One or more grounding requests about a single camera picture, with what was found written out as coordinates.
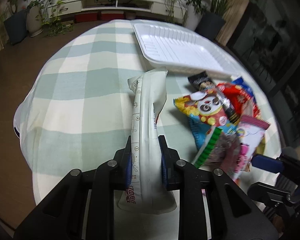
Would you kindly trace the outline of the blue snack bag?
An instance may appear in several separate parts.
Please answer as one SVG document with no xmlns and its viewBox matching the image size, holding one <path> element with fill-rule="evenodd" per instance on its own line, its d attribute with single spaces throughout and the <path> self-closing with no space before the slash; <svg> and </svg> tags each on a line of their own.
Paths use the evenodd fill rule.
<svg viewBox="0 0 300 240">
<path fill-rule="evenodd" d="M 242 88 L 253 98 L 255 98 L 253 90 L 251 87 L 244 81 L 243 77 L 239 77 L 231 82 L 234 85 L 240 85 Z"/>
</svg>

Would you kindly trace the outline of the red snack bag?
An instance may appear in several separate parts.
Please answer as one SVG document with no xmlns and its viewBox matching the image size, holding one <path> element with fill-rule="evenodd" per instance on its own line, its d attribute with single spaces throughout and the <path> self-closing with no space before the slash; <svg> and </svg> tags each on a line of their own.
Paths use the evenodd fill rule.
<svg viewBox="0 0 300 240">
<path fill-rule="evenodd" d="M 253 106 L 252 116 L 255 118 L 261 117 L 258 105 L 254 102 L 254 97 L 242 85 L 224 82 L 217 84 L 217 88 L 230 100 L 238 116 L 243 114 L 243 106 L 251 100 Z"/>
</svg>

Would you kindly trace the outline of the small vine plant right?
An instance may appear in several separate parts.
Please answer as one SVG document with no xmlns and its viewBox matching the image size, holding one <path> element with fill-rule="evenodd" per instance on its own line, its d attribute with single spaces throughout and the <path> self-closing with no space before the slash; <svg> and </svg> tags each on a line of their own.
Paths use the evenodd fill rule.
<svg viewBox="0 0 300 240">
<path fill-rule="evenodd" d="M 182 26 L 185 26 L 187 20 L 187 9 L 183 0 L 164 0 L 166 21 L 175 24 L 180 19 Z"/>
</svg>

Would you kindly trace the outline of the green-edged clear nut bag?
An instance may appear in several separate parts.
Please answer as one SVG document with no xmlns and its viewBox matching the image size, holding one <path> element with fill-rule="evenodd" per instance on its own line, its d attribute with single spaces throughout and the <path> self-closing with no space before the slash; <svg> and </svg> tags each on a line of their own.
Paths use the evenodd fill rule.
<svg viewBox="0 0 300 240">
<path fill-rule="evenodd" d="M 228 165 L 239 152 L 240 142 L 236 133 L 225 134 L 221 128 L 212 126 L 191 163 L 196 168 L 204 165 Z"/>
</svg>

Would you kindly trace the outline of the white snack packet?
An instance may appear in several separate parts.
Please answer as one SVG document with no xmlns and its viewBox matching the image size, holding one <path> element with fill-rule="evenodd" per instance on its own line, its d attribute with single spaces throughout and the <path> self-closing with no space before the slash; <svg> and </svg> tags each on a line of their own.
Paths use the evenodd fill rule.
<svg viewBox="0 0 300 240">
<path fill-rule="evenodd" d="M 132 178 L 119 208 L 160 215 L 177 207 L 174 194 L 162 182 L 161 148 L 157 122 L 167 100 L 165 67 L 128 80 L 134 92 L 131 121 Z"/>
</svg>

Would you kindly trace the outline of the panda chips bag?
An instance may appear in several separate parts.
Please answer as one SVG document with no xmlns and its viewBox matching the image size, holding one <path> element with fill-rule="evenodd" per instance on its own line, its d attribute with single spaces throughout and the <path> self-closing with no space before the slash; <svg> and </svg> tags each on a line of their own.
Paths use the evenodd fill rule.
<svg viewBox="0 0 300 240">
<path fill-rule="evenodd" d="M 173 100 L 174 106 L 188 117 L 190 130 L 198 149 L 211 126 L 221 128 L 225 134 L 235 133 L 236 125 L 228 120 L 221 105 L 213 104 L 214 98 L 211 93 L 206 95 L 197 91 Z"/>
</svg>

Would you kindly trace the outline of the white TV cabinet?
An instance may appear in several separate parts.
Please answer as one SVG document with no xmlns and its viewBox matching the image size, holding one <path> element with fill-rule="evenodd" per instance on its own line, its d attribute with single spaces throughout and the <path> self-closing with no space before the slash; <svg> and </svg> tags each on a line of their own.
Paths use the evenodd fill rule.
<svg viewBox="0 0 300 240">
<path fill-rule="evenodd" d="M 49 16 L 76 23 L 145 18 L 167 21 L 171 15 L 163 0 L 62 0 L 48 7 Z"/>
</svg>

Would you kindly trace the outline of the green checkered tablecloth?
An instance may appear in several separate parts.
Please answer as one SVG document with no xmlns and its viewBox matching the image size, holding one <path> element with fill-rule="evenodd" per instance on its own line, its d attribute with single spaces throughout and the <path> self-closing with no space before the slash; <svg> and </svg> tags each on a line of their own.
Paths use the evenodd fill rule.
<svg viewBox="0 0 300 240">
<path fill-rule="evenodd" d="M 124 148 L 131 133 L 134 93 L 128 79 L 152 69 L 143 57 L 133 25 L 147 23 L 192 31 L 167 23 L 113 20 L 74 38 L 43 66 L 20 105 L 20 147 L 32 171 L 36 205 L 73 168 L 88 171 Z M 264 155 L 281 153 L 275 115 L 249 73 L 209 40 L 204 47 L 221 66 L 230 65 L 252 88 L 266 130 Z M 169 70 L 167 101 L 157 124 L 170 148 L 191 161 L 197 153 L 187 117 L 173 99 L 192 93 L 188 75 Z M 126 212 L 115 207 L 116 239 L 178 239 L 179 209 L 163 215 Z"/>
</svg>

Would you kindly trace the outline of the dark potted plant left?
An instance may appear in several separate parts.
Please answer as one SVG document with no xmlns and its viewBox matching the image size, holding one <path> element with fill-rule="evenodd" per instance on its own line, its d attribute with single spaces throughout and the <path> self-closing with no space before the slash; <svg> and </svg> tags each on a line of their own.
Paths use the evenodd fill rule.
<svg viewBox="0 0 300 240">
<path fill-rule="evenodd" d="M 7 0 L 0 15 L 0 30 L 5 29 L 11 45 L 20 43 L 27 34 L 25 9 L 19 10 L 18 7 L 19 0 Z"/>
</svg>

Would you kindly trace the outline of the white plastic tray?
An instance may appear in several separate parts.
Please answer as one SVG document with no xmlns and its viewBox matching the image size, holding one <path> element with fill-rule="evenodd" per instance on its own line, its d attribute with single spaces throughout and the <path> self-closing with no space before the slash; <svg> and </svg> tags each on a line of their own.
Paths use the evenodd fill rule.
<svg viewBox="0 0 300 240">
<path fill-rule="evenodd" d="M 149 23 L 136 23 L 133 29 L 144 58 L 154 68 L 184 74 L 205 71 L 221 80 L 238 76 L 230 55 L 196 33 Z"/>
</svg>

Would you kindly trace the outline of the large dark potted plant right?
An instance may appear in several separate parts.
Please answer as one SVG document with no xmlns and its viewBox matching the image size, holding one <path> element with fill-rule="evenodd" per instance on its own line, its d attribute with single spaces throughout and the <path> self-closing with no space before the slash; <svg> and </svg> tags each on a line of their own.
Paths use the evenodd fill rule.
<svg viewBox="0 0 300 240">
<path fill-rule="evenodd" d="M 231 3 L 232 0 L 186 0 L 186 5 L 192 6 L 194 12 L 202 17 L 195 32 L 213 41 L 225 25 L 223 16 Z"/>
</svg>

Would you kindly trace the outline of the white potted plant left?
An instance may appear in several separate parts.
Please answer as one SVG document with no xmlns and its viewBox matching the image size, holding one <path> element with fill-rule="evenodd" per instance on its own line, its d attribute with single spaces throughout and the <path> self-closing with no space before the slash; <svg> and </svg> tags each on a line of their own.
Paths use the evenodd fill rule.
<svg viewBox="0 0 300 240">
<path fill-rule="evenodd" d="M 72 23 L 63 23 L 61 13 L 66 0 L 34 0 L 26 7 L 26 28 L 31 37 L 47 29 L 47 36 L 72 31 Z"/>
</svg>

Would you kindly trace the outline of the black snack bag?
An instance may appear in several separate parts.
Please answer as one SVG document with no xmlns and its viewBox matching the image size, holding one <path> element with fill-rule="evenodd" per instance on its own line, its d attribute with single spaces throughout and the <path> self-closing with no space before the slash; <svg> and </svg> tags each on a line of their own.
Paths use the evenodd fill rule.
<svg viewBox="0 0 300 240">
<path fill-rule="evenodd" d="M 228 120 L 232 124 L 237 125 L 239 123 L 239 116 L 235 112 L 234 106 L 223 94 L 223 92 L 216 86 L 213 80 L 207 75 L 206 71 L 189 76 L 187 79 L 189 83 L 199 91 L 205 93 L 206 95 L 211 93 L 215 97 L 213 99 L 213 104 L 218 103 L 223 107 Z"/>
</svg>

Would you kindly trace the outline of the pink snack packet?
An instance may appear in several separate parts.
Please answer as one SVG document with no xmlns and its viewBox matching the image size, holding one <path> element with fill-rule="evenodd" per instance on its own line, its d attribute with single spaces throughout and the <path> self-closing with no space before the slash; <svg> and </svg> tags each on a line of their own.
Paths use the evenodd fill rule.
<svg viewBox="0 0 300 240">
<path fill-rule="evenodd" d="M 236 181 L 251 160 L 270 124 L 253 116 L 242 115 L 235 133 L 235 142 L 220 168 Z"/>
</svg>

